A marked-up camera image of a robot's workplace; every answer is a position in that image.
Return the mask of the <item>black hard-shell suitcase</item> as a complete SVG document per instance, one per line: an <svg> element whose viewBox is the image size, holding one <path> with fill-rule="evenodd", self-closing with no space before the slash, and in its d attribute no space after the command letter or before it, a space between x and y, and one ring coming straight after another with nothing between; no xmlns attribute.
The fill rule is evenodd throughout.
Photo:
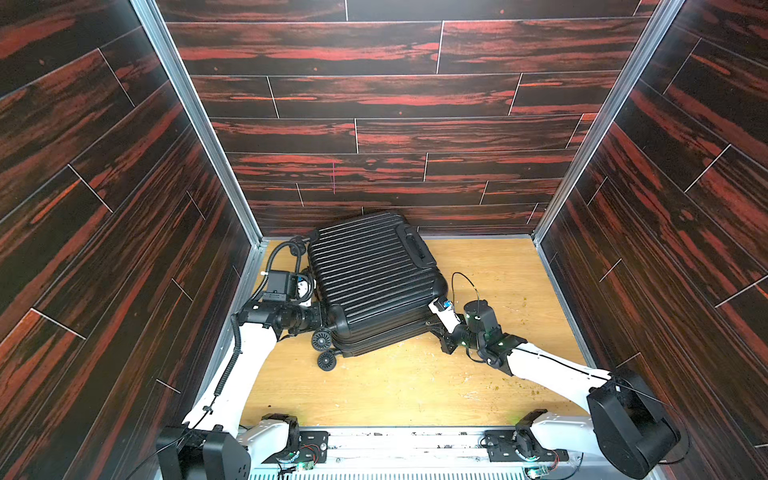
<svg viewBox="0 0 768 480"><path fill-rule="evenodd" d="M446 297L447 282L402 215L377 212L318 228L308 256L323 313L312 338L320 369L425 333L447 335L430 309Z"/></svg>

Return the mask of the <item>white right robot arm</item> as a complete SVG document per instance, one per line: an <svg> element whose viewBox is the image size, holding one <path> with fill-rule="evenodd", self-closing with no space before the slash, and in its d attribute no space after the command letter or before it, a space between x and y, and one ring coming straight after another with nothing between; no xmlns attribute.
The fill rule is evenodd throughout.
<svg viewBox="0 0 768 480"><path fill-rule="evenodd" d="M470 360L510 377L533 382L577 405L581 416L538 409L523 417L509 434L490 432L481 443L494 458L509 453L535 463L532 478L549 473L563 452L599 456L621 474L642 479L682 439L669 406L651 393L631 369L612 371L581 365L547 352L526 339L502 331L494 310L477 299L457 314L446 298L430 311L442 323L442 348L462 347Z"/></svg>

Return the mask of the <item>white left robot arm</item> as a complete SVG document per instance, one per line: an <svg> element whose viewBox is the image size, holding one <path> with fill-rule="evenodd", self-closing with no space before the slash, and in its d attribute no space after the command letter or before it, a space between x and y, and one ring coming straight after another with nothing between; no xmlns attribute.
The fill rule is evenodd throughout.
<svg viewBox="0 0 768 480"><path fill-rule="evenodd" d="M249 479L265 461L278 477L313 469L319 447L303 445L298 421L270 414L254 427L240 429L240 418L255 380L283 334L295 336L320 328L320 315L308 307L281 302L247 302L230 317L230 358L217 370L178 427L164 428L156 442L162 479Z"/></svg>

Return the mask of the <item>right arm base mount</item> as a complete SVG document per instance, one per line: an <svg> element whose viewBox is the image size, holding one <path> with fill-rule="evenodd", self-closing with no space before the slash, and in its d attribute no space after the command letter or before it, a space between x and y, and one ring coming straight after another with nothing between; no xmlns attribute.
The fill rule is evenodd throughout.
<svg viewBox="0 0 768 480"><path fill-rule="evenodd" d="M545 462L558 459L554 450L540 445L528 430L488 430L479 441L491 462Z"/></svg>

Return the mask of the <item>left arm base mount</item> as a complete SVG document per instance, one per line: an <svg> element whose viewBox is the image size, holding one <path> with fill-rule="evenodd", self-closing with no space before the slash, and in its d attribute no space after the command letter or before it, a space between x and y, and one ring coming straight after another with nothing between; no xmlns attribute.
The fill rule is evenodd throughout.
<svg viewBox="0 0 768 480"><path fill-rule="evenodd" d="M299 430L289 435L286 446L267 457L259 468L272 468L280 474L298 473L324 464L328 458L330 432Z"/></svg>

